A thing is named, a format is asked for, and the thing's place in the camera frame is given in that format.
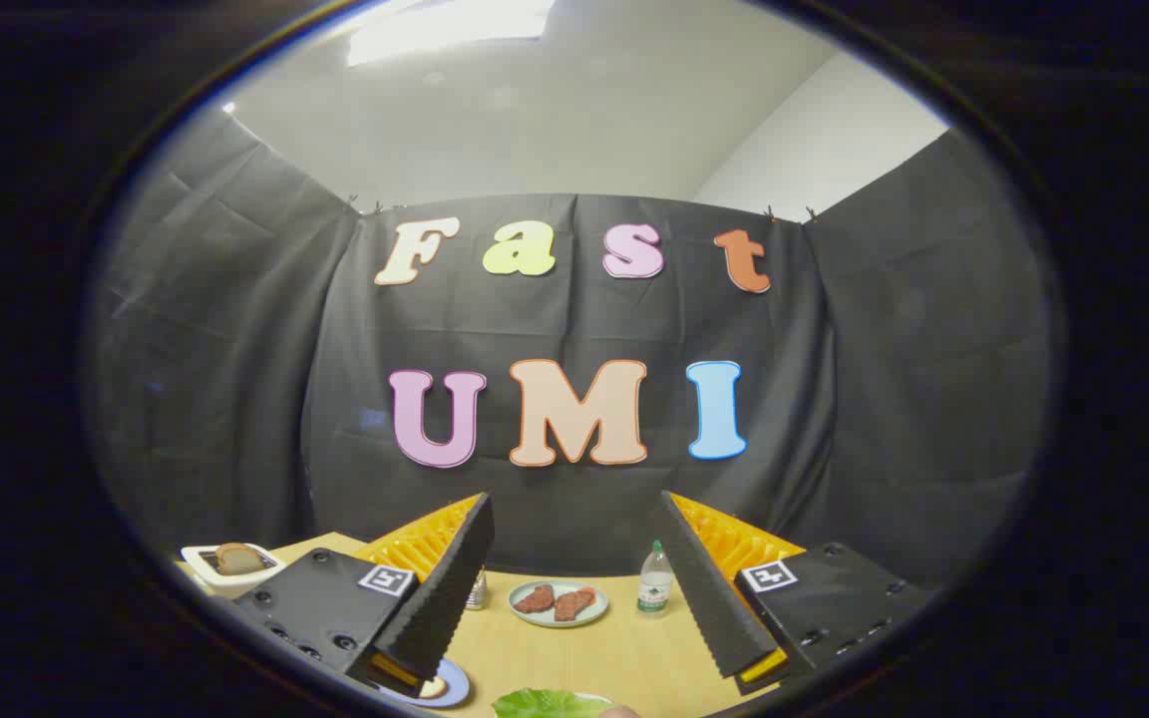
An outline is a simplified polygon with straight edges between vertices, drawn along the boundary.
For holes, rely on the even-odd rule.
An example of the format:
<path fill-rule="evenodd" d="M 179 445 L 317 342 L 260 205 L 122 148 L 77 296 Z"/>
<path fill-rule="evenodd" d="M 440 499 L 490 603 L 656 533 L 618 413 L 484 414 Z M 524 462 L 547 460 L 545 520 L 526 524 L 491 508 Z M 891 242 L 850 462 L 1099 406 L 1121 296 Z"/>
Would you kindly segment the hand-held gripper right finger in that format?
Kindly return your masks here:
<path fill-rule="evenodd" d="M 842 542 L 802 548 L 670 491 L 660 504 L 662 549 L 699 635 L 742 694 L 847 663 L 930 603 Z"/>

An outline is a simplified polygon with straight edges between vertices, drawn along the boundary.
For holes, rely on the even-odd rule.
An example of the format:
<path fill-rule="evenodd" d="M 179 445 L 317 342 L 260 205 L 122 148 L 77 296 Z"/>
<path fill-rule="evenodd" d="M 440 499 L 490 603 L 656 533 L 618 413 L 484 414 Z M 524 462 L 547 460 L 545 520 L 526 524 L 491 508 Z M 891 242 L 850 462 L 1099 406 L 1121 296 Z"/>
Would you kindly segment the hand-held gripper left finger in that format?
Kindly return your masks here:
<path fill-rule="evenodd" d="M 477 494 L 360 551 L 314 546 L 219 607 L 324 671 L 415 698 L 452 644 L 495 535 L 491 496 Z"/>

